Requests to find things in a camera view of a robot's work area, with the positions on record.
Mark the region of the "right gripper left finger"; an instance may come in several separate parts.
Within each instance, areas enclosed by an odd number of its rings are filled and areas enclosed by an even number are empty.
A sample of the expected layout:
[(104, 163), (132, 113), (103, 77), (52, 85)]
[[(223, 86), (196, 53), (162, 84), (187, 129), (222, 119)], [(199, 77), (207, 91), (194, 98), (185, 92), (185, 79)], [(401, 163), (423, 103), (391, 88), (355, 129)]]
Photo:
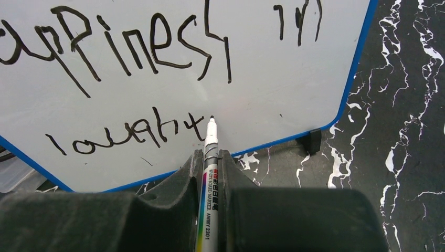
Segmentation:
[(15, 193), (1, 200), (1, 251), (194, 251), (203, 153), (141, 195)]

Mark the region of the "blue framed whiteboard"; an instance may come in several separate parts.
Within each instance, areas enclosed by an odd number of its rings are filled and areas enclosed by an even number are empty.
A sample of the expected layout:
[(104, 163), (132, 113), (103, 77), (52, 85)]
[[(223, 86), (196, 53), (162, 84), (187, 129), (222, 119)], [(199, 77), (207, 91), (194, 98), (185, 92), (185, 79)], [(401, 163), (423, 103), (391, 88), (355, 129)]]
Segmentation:
[(342, 115), (377, 1), (1, 1), (1, 146), (66, 191), (170, 175)]

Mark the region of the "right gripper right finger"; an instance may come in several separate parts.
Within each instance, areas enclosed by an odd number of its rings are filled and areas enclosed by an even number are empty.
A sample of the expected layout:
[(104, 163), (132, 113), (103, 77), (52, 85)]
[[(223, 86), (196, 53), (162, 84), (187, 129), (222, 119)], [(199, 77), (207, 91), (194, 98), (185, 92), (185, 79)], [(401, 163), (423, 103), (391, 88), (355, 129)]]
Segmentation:
[(357, 190), (261, 187), (219, 152), (220, 251), (387, 251)]

